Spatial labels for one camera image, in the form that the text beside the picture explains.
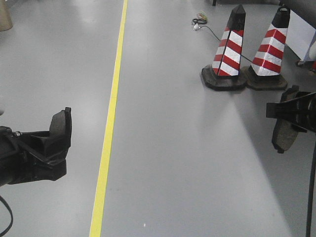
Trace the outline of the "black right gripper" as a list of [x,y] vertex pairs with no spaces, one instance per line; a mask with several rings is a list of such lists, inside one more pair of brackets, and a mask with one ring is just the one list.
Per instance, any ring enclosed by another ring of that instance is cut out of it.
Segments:
[[291,121],[297,132],[316,131],[316,93],[299,92],[293,99],[266,104],[266,117]]

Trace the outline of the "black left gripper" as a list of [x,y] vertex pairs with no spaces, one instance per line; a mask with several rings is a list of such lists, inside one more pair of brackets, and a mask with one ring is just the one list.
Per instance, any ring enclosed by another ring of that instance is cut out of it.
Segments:
[[49,131],[13,132],[0,127],[0,185],[56,181],[67,173],[65,158],[71,134]]

